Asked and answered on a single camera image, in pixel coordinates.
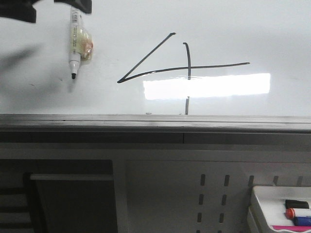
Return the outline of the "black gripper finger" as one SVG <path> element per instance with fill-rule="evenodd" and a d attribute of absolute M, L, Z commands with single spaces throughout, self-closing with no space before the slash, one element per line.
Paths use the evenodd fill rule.
<path fill-rule="evenodd" d="M 92 14 L 92 0 L 54 0 L 54 3 L 65 3 L 85 14 Z"/>
<path fill-rule="evenodd" d="M 37 0 L 0 0 L 0 17 L 36 23 Z"/>

